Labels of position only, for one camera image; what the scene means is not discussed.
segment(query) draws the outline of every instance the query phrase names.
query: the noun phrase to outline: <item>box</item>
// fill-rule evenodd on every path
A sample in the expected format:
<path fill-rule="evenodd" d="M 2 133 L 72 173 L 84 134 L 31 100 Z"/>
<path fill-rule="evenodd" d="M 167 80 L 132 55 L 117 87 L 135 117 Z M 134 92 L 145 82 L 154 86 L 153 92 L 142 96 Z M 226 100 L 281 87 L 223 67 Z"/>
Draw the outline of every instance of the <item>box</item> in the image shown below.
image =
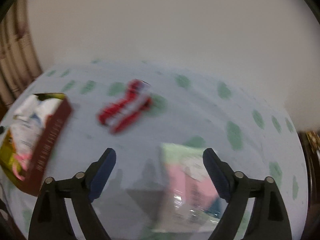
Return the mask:
<path fill-rule="evenodd" d="M 60 132 L 66 124 L 68 117 L 72 113 L 71 105 L 65 94 L 45 93 L 36 95 L 40 101 L 49 98 L 58 98 L 61 99 L 62 102 L 52 117 L 48 120 L 42 135 L 34 147 L 33 155 L 29 161 L 28 170 L 25 172 L 25 179 L 23 181 L 13 174 L 12 169 L 10 169 L 10 164 L 8 164 L 8 158 L 15 153 L 12 140 L 10 138 L 10 129 L 7 130 L 6 137 L 0 148 L 0 165 L 4 173 L 18 189 L 33 196 L 37 196 L 39 193 L 42 186 L 43 174 L 51 151 L 57 142 Z"/>

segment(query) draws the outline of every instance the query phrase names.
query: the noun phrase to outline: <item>pink plastic package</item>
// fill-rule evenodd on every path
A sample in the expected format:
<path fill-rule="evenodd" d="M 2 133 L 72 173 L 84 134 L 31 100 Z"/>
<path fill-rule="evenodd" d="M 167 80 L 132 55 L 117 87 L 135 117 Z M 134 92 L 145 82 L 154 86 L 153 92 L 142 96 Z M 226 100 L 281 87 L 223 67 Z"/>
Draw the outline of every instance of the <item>pink plastic package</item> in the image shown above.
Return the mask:
<path fill-rule="evenodd" d="M 209 232 L 220 220 L 220 198 L 204 167 L 205 149 L 162 144 L 169 187 L 155 232 Z"/>

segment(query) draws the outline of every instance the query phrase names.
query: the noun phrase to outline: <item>beige wall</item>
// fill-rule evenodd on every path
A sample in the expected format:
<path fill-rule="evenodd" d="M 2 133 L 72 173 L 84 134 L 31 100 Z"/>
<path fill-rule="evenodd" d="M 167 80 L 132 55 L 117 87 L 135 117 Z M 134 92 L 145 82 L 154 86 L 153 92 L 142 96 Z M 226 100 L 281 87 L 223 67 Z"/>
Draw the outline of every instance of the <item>beige wall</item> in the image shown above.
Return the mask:
<path fill-rule="evenodd" d="M 29 0 L 41 66 L 147 60 L 211 72 L 320 127 L 320 26 L 303 0 Z"/>

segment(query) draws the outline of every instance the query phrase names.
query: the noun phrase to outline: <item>table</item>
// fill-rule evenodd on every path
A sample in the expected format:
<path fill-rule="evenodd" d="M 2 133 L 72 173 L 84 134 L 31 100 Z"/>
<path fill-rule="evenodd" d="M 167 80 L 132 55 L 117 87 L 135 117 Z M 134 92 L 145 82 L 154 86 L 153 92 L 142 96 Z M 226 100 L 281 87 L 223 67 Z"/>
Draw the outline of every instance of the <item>table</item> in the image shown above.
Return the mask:
<path fill-rule="evenodd" d="M 123 96 L 127 82 L 141 79 L 152 87 L 155 105 L 119 135 L 98 124 L 96 113 Z M 168 181 L 160 161 L 161 143 L 212 147 L 222 161 L 248 177 L 273 176 L 286 205 L 293 239 L 300 239 L 307 215 L 308 183 L 304 155 L 283 109 L 218 77 L 168 69 L 148 62 L 99 62 L 54 65 L 32 83 L 1 125 L 32 93 L 63 92 L 74 113 L 50 157 L 44 178 L 71 178 L 99 159 L 107 147 L 117 162 L 93 207 L 113 239 L 207 239 L 208 233 L 155 234 L 151 226 Z M 0 173 L 12 216 L 25 236 L 36 198 L 19 191 Z M 70 201 L 74 232 L 83 239 Z M 249 217 L 252 201 L 245 213 Z"/>

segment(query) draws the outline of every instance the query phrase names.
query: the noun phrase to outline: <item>blue gripper pad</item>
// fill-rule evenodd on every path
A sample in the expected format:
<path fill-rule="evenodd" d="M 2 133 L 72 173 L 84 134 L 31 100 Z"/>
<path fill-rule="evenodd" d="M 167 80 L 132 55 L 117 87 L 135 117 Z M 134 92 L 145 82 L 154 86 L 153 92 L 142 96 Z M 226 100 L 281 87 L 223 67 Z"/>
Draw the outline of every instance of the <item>blue gripper pad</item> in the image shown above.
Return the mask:
<path fill-rule="evenodd" d="M 90 193 L 88 197 L 91 203 L 100 197 L 101 192 L 109 179 L 111 171 L 116 164 L 116 152 L 113 149 L 107 149 L 100 160 L 96 163 L 100 166 L 97 167 L 98 170 L 95 173 L 95 176 L 91 179 L 89 185 Z"/>
<path fill-rule="evenodd" d="M 211 148 L 204 151 L 202 158 L 219 197 L 229 202 L 234 186 L 233 170 L 227 163 L 222 162 Z"/>

